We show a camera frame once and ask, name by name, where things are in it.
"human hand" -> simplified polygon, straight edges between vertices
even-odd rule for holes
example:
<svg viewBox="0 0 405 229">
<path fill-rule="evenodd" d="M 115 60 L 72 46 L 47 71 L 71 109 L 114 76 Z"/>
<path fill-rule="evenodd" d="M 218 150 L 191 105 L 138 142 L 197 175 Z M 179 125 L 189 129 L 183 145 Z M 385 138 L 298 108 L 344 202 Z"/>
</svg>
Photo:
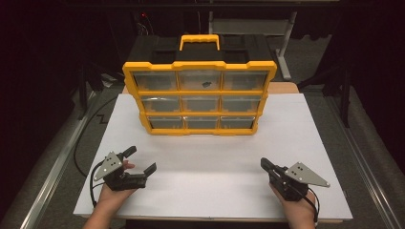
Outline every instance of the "human hand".
<svg viewBox="0 0 405 229">
<path fill-rule="evenodd" d="M 281 194 L 269 184 L 274 194 L 280 199 L 283 208 L 284 214 L 288 220 L 289 227 L 291 229 L 312 229 L 315 228 L 314 218 L 314 209 L 309 205 L 303 198 L 299 201 L 286 201 L 281 196 Z M 315 195 L 312 192 L 307 193 L 307 198 L 315 203 Z"/>
<path fill-rule="evenodd" d="M 124 169 L 131 169 L 135 164 L 131 164 L 128 160 L 123 161 Z M 109 228 L 110 221 L 125 200 L 135 193 L 137 189 L 113 191 L 107 184 L 103 184 L 101 193 L 98 198 L 98 203 L 92 215 L 87 220 L 84 228 Z"/>
</svg>

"clear plastic drawer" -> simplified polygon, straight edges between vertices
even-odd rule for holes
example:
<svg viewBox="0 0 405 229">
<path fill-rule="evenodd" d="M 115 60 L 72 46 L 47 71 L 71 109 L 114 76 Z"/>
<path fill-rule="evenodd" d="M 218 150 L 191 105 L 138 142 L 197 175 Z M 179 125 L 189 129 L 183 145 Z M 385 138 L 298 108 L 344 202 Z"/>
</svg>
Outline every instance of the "clear plastic drawer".
<svg viewBox="0 0 405 229">
<path fill-rule="evenodd" d="M 215 70 L 179 71 L 181 90 L 219 90 L 221 72 Z"/>
<path fill-rule="evenodd" d="M 188 129 L 215 129 L 217 116 L 185 116 L 184 121 Z"/>
<path fill-rule="evenodd" d="M 267 71 L 224 72 L 224 90 L 262 90 L 267 74 Z"/>
<path fill-rule="evenodd" d="M 223 112 L 257 112 L 259 95 L 223 95 Z"/>
<path fill-rule="evenodd" d="M 140 91 L 175 91 L 176 74 L 173 71 L 132 72 Z"/>
<path fill-rule="evenodd" d="M 152 129 L 182 129 L 180 116 L 148 116 Z"/>
<path fill-rule="evenodd" d="M 186 95 L 181 97 L 182 109 L 185 112 L 217 112 L 219 101 L 218 95 Z"/>
<path fill-rule="evenodd" d="M 250 129 L 254 116 L 222 116 L 221 128 L 223 129 Z"/>
<path fill-rule="evenodd" d="M 146 112 L 179 112 L 178 96 L 141 96 Z"/>
</svg>

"aluminum rail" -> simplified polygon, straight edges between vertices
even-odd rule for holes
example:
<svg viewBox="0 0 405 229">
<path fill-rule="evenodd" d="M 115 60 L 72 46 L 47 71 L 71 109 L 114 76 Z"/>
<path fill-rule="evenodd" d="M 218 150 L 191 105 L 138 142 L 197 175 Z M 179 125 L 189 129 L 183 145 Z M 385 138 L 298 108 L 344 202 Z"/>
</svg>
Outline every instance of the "aluminum rail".
<svg viewBox="0 0 405 229">
<path fill-rule="evenodd" d="M 59 156 L 56 159 L 47 179 L 42 185 L 41 190 L 36 196 L 35 201 L 31 207 L 30 212 L 27 214 L 24 222 L 22 223 L 20 229 L 32 229 L 36 228 L 40 219 L 42 218 L 48 203 L 50 202 L 54 191 L 59 183 L 59 180 L 62 178 L 63 172 L 68 165 L 69 159 L 72 157 L 72 149 L 75 146 L 80 133 L 83 131 L 84 126 L 86 125 L 89 114 L 94 110 L 95 104 L 99 99 L 99 95 L 95 92 L 92 92 L 89 96 L 89 103 L 91 104 L 88 112 L 83 116 L 83 118 L 76 124 L 75 130 L 72 133 L 70 140 L 63 147 Z"/>
<path fill-rule="evenodd" d="M 360 176 L 362 176 L 364 183 L 370 192 L 370 196 L 372 197 L 374 204 L 380 213 L 380 216 L 384 220 L 388 229 L 401 229 L 402 226 L 389 201 L 387 200 L 384 190 L 381 188 L 381 185 L 375 178 L 373 171 L 367 163 L 366 158 L 364 158 L 360 147 L 357 145 L 352 135 L 352 131 L 350 128 L 346 128 L 340 119 L 339 109 L 336 101 L 334 101 L 332 97 L 326 97 L 326 100 L 352 149 L 354 164 L 357 166 Z"/>
</svg>

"organizer handle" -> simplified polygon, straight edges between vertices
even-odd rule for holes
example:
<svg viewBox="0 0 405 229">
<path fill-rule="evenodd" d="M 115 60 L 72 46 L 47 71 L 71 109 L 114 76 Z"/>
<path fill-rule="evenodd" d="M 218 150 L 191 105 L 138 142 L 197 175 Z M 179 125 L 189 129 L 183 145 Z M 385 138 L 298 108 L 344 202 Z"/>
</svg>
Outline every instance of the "organizer handle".
<svg viewBox="0 0 405 229">
<path fill-rule="evenodd" d="M 217 34 L 199 34 L 199 35 L 183 35 L 180 42 L 180 51 L 185 42 L 215 42 L 217 44 L 217 50 L 220 49 L 220 37 Z"/>
</svg>

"white surface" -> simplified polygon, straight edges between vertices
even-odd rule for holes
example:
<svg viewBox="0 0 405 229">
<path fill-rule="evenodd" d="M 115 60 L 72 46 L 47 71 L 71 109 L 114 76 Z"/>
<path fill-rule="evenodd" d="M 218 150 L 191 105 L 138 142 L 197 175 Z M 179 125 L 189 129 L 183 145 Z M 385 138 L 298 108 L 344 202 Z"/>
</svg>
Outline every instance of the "white surface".
<svg viewBox="0 0 405 229">
<path fill-rule="evenodd" d="M 102 138 L 92 168 L 110 151 L 136 145 L 129 157 L 140 173 L 156 162 L 158 170 L 146 188 L 137 190 L 117 213 L 125 219 L 280 220 L 281 205 L 260 166 L 267 157 L 280 166 L 304 162 L 330 183 L 311 186 L 320 198 L 322 219 L 351 219 L 309 107 L 302 94 L 271 94 L 255 135 L 148 135 L 139 122 L 133 97 L 121 94 Z M 95 188 L 98 199 L 99 188 Z M 93 211 L 89 178 L 74 214 Z"/>
</svg>

